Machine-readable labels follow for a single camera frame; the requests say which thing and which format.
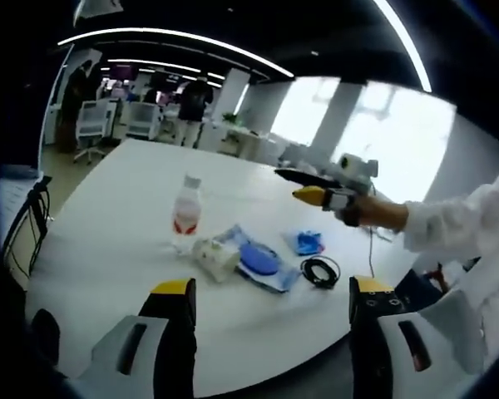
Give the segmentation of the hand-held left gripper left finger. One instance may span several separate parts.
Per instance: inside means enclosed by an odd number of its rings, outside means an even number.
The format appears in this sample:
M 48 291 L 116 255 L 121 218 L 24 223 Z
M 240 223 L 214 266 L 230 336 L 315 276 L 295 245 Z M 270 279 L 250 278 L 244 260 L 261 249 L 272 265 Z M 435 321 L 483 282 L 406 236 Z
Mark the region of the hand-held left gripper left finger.
M 137 315 L 125 316 L 94 346 L 77 378 L 80 398 L 192 398 L 197 349 L 196 281 L 153 288 Z

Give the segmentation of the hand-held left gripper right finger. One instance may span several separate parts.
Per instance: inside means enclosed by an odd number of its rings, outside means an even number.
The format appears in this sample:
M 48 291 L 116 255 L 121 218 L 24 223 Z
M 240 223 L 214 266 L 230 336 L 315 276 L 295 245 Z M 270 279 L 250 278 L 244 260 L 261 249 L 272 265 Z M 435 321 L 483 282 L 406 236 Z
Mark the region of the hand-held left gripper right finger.
M 462 295 L 417 312 L 375 278 L 349 280 L 356 398 L 457 398 L 462 394 Z

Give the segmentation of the person's right hand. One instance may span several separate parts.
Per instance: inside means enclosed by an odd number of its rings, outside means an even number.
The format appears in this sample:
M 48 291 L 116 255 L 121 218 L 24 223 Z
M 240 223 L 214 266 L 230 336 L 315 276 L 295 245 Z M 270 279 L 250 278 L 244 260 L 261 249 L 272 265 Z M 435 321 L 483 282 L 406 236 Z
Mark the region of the person's right hand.
M 349 227 L 381 227 L 401 232 L 408 221 L 405 204 L 382 201 L 372 196 L 357 196 L 338 212 L 339 218 Z

